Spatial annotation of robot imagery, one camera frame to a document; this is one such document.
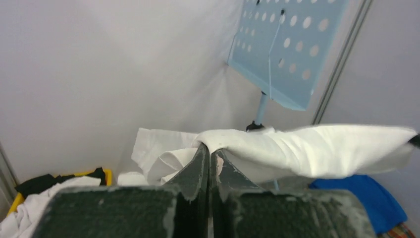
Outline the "blue printed t-shirt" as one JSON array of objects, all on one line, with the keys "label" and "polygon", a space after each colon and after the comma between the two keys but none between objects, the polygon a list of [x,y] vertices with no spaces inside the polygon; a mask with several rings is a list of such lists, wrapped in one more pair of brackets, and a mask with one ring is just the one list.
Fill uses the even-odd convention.
[{"label": "blue printed t-shirt", "polygon": [[364,206],[376,234],[390,231],[408,220],[391,193],[373,178],[353,175],[343,179],[316,179],[310,189],[343,189],[352,192]]}]

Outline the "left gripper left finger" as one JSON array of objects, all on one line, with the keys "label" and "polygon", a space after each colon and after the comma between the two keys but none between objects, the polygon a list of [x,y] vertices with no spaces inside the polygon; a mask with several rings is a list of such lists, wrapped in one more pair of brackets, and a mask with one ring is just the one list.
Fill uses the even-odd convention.
[{"label": "left gripper left finger", "polygon": [[164,185],[84,186],[60,190],[48,203],[35,238],[205,238],[210,153]]}]

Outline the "white long-sleeve shirt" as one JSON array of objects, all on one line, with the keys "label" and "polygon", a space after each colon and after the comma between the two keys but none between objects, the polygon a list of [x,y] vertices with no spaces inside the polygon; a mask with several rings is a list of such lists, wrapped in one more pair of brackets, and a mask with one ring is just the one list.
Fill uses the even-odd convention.
[{"label": "white long-sleeve shirt", "polygon": [[211,153],[225,149],[229,161],[255,183],[282,177],[341,179],[386,173],[410,159],[417,136],[412,128],[327,124],[280,131],[235,129],[201,133],[140,128],[130,169],[118,185],[161,185],[179,173],[201,144]]}]

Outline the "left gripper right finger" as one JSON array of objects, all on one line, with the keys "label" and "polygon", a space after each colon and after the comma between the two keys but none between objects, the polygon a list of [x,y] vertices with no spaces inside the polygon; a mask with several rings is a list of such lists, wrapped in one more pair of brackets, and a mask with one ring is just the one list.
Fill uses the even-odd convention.
[{"label": "left gripper right finger", "polygon": [[216,238],[373,238],[361,202],[346,190],[267,190],[236,168],[226,152],[210,158]]}]

